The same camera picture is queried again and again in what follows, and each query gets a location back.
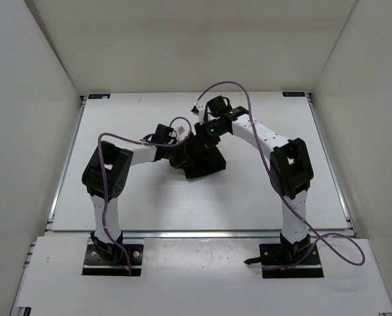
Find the black skirt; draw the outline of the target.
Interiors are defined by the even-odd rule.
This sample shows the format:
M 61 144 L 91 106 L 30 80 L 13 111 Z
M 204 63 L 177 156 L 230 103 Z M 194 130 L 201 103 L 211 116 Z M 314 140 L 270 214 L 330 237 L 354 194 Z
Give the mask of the black skirt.
M 226 160 L 216 144 L 207 144 L 204 138 L 194 133 L 183 144 L 170 150 L 168 160 L 172 168 L 184 171 L 187 180 L 226 169 Z

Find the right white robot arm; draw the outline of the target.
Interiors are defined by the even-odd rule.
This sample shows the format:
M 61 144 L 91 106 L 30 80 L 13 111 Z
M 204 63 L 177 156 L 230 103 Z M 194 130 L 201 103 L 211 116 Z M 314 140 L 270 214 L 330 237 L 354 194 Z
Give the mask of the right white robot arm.
M 246 108 L 233 108 L 222 96 L 206 105 L 196 103 L 191 112 L 198 116 L 195 128 L 202 135 L 216 140 L 229 133 L 260 151 L 271 185 L 282 197 L 281 258 L 291 264 L 298 262 L 310 245 L 306 197 L 314 177 L 305 142 L 280 136 L 251 117 Z

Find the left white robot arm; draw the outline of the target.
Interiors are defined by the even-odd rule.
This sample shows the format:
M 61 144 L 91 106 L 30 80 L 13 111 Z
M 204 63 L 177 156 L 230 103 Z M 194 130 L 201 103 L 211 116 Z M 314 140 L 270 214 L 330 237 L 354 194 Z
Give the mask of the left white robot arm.
M 118 261 L 126 254 L 118 221 L 118 198 L 131 167 L 168 157 L 170 150 L 178 148 L 188 137 L 182 138 L 175 128 L 162 124 L 141 140 L 108 132 L 99 135 L 97 147 L 82 174 L 82 184 L 94 206 L 95 231 L 91 240 L 107 261 Z

